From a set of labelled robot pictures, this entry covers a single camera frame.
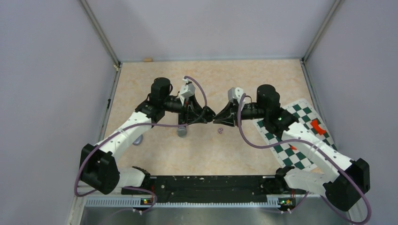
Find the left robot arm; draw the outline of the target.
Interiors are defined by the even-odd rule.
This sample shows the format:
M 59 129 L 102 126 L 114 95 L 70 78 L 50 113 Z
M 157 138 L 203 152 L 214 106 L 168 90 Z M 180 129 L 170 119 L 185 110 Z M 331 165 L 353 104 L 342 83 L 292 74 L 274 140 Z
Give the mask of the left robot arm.
M 155 78 L 145 100 L 118 129 L 97 144 L 87 144 L 82 148 L 74 184 L 76 196 L 82 196 L 77 189 L 81 181 L 102 194 L 111 193 L 121 178 L 117 161 L 146 131 L 162 127 L 159 122 L 166 112 L 178 115 L 177 128 L 196 123 L 207 124 L 213 120 L 215 112 L 208 104 L 201 106 L 195 97 L 196 88 L 203 90 L 199 83 L 189 76 L 185 76 L 183 81 L 178 95 L 172 96 L 171 81 L 165 77 Z

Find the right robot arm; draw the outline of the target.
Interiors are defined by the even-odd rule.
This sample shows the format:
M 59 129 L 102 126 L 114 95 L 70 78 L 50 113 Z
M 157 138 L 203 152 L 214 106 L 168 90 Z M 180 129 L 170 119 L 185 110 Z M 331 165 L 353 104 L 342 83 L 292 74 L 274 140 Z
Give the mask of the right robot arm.
M 370 189 L 369 164 L 364 159 L 353 160 L 312 134 L 291 112 L 281 107 L 275 87 L 263 84 L 257 88 L 255 102 L 246 103 L 241 88 L 228 91 L 228 103 L 214 116 L 214 123 L 242 127 L 243 120 L 261 119 L 264 128 L 280 144 L 291 143 L 307 157 L 321 173 L 301 170 L 294 166 L 281 169 L 275 187 L 281 193 L 301 189 L 324 197 L 335 208 L 349 211 L 363 200 L 368 211 L 371 206 L 365 194 Z

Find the black earbud charging case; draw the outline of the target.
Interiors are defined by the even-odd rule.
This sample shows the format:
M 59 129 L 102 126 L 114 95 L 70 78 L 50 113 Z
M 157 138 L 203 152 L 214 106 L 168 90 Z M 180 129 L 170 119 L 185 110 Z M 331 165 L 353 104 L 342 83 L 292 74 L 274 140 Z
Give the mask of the black earbud charging case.
M 210 107 L 207 106 L 205 109 L 205 115 L 204 115 L 206 122 L 207 123 L 212 122 L 215 115 L 216 115 L 216 113 Z

